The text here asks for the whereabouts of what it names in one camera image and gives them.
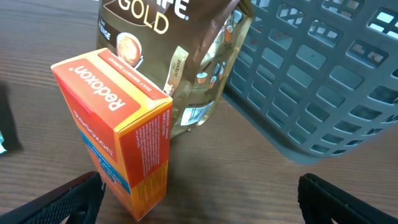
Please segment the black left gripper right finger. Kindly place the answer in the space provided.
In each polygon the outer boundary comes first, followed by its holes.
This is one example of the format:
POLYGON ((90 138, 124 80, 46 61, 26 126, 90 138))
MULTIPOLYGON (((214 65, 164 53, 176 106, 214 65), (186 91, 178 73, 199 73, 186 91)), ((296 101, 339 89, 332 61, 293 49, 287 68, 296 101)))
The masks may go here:
POLYGON ((397 224, 396 217, 376 209, 311 173, 299 178, 298 204, 306 224, 397 224))

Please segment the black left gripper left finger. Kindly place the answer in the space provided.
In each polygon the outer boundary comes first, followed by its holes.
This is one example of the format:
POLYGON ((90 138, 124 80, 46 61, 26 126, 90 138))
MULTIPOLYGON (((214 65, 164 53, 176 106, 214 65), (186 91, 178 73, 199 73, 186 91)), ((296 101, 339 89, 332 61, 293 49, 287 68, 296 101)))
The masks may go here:
POLYGON ((94 224, 105 189, 99 172, 87 172, 1 215, 1 224, 94 224))

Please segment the orange Redoxon box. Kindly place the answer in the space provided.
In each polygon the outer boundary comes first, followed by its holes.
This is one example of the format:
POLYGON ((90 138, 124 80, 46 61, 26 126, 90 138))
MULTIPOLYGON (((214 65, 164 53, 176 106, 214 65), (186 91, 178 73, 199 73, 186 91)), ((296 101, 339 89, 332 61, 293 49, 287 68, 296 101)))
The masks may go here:
POLYGON ((107 48, 51 69, 102 179, 140 220, 167 191, 171 97, 107 48))

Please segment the Nescafe Gold coffee bag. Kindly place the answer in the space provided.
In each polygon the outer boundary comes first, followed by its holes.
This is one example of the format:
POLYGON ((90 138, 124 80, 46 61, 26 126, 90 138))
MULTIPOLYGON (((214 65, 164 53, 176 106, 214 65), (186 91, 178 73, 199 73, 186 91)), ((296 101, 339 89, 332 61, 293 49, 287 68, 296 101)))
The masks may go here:
POLYGON ((212 114, 253 16, 249 0, 101 0, 96 46, 172 97, 177 136, 212 114))

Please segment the light green wrapped packet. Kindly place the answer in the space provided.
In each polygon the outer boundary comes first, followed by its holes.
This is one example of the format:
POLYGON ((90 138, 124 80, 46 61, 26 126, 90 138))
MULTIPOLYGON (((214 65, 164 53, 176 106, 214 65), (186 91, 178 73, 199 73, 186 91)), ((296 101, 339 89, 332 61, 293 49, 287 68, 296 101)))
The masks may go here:
POLYGON ((6 152, 7 150, 5 149, 5 147, 3 146, 4 143, 4 137, 2 135, 2 132, 0 132, 0 154, 6 152))

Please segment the grey plastic basket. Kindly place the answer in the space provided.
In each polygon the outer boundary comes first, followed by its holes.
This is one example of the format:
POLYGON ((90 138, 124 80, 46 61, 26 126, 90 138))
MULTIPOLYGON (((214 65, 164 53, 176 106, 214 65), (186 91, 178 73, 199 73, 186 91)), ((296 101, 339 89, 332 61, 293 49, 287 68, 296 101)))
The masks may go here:
POLYGON ((223 97, 285 157, 339 157, 397 124, 397 0, 255 0, 223 97))

